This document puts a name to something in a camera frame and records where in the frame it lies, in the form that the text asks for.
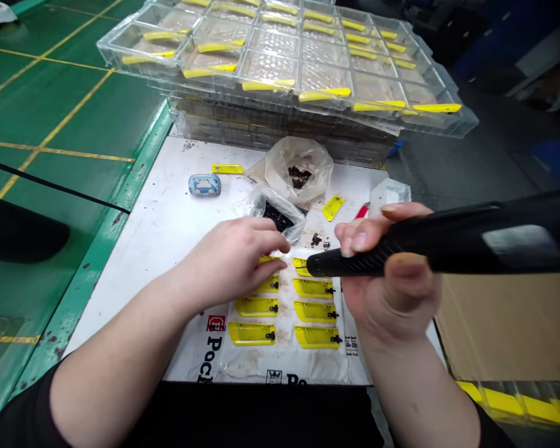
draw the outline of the cardboard box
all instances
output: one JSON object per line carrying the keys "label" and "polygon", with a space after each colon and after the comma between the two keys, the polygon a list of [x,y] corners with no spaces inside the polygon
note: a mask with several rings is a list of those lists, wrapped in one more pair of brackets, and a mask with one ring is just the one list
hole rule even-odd
{"label": "cardboard box", "polygon": [[457,380],[560,381],[560,274],[446,275],[436,322]]}

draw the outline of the plastic bag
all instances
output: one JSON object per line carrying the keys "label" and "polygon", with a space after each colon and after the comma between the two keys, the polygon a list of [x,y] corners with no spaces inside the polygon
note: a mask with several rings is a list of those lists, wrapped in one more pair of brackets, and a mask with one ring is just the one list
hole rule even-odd
{"label": "plastic bag", "polygon": [[292,221],[292,226],[284,229],[282,234],[290,244],[295,243],[305,228],[305,215],[271,189],[256,185],[241,205],[243,216],[262,217],[266,211],[266,202]]}
{"label": "plastic bag", "polygon": [[[295,188],[289,169],[296,167],[310,176],[301,188]],[[325,193],[330,185],[334,160],[315,140],[298,137],[284,137],[279,140],[245,174],[255,182],[268,185],[280,197],[298,204],[312,200]]]}

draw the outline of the green floor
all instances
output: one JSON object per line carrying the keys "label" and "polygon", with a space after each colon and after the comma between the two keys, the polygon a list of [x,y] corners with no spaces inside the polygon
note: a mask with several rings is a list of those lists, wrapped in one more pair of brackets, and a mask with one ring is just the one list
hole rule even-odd
{"label": "green floor", "polygon": [[[24,13],[21,26],[0,29],[1,163],[114,202],[162,97],[145,80],[109,72],[95,42],[142,4],[51,0]],[[72,229],[46,262],[0,263],[0,335],[32,338],[43,334],[109,209],[12,181],[0,171],[0,197]],[[23,340],[0,342],[0,408],[34,349]]]}

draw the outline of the forearm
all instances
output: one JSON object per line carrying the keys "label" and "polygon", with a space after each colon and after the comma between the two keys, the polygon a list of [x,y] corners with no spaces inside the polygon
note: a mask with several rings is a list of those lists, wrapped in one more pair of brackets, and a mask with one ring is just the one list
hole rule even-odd
{"label": "forearm", "polygon": [[149,402],[194,315],[183,306],[190,301],[171,297],[173,281],[165,274],[147,285],[56,371],[50,408],[75,448],[117,446]]}
{"label": "forearm", "polygon": [[361,335],[361,344],[382,410],[403,447],[478,447],[475,406],[427,338],[386,348]]}

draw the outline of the red logo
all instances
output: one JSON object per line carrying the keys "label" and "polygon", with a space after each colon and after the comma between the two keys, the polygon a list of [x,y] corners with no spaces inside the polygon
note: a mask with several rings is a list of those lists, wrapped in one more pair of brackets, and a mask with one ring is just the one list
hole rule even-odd
{"label": "red logo", "polygon": [[207,317],[207,328],[205,331],[225,331],[226,316],[210,315]]}

